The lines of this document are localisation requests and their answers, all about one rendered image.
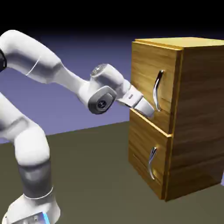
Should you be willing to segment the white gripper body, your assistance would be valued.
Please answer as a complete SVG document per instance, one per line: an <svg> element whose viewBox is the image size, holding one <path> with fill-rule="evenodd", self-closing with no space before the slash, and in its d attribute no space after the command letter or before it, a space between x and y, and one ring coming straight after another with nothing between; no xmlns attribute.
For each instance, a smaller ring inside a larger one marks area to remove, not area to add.
<svg viewBox="0 0 224 224"><path fill-rule="evenodd" d="M152 117L155 112L153 106L144 97L134 106L134 109L147 118Z"/></svg>

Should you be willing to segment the light wooden cabinet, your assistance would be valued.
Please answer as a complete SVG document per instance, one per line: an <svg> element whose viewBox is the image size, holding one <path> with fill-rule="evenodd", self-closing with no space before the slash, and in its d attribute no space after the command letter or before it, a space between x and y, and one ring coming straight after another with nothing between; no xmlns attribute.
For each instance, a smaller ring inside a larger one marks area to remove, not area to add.
<svg viewBox="0 0 224 224"><path fill-rule="evenodd" d="M224 172L224 40L178 37L135 41L182 48L164 201L219 184Z"/></svg>

